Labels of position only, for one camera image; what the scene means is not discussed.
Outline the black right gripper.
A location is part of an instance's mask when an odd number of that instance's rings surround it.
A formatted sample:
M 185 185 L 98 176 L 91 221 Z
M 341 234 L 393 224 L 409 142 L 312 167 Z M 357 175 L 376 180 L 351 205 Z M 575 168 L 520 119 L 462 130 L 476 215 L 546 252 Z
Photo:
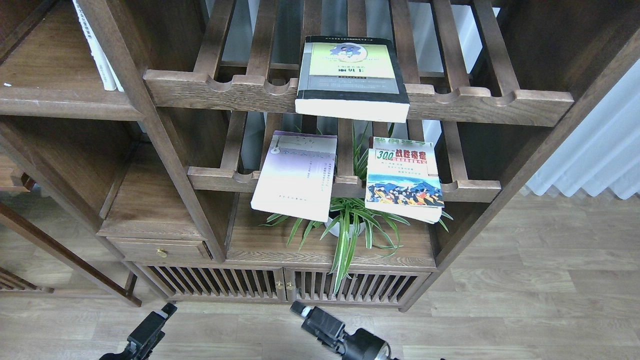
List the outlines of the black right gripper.
M 313 335 L 334 353 L 345 353 L 345 323 L 318 306 L 310 307 L 294 301 L 291 312 L 303 318 L 302 330 Z

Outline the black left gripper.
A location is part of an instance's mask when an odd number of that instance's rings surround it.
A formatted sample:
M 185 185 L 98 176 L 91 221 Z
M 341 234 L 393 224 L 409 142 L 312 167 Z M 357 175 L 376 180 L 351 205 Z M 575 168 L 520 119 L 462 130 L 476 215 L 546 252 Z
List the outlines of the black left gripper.
M 163 339 L 162 331 L 166 321 L 178 310 L 173 303 L 167 303 L 160 311 L 151 312 L 127 337 L 126 358 L 148 358 L 155 346 Z

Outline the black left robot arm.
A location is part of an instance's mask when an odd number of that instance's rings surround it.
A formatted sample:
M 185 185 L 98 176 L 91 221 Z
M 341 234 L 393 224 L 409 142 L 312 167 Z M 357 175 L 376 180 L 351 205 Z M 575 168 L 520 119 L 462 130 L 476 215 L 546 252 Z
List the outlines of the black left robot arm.
M 126 338 L 127 344 L 121 353 L 106 353 L 101 360 L 147 360 L 165 333 L 163 326 L 178 307 L 167 303 L 160 311 L 149 315 Z

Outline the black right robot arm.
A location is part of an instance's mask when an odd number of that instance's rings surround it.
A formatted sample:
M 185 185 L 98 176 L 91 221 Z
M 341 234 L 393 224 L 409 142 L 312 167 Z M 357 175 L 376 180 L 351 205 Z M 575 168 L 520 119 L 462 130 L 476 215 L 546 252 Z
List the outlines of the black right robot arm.
M 310 307 L 298 300 L 290 310 L 304 319 L 303 330 L 343 360 L 393 360 L 390 344 L 364 328 L 349 334 L 343 321 L 318 306 Z

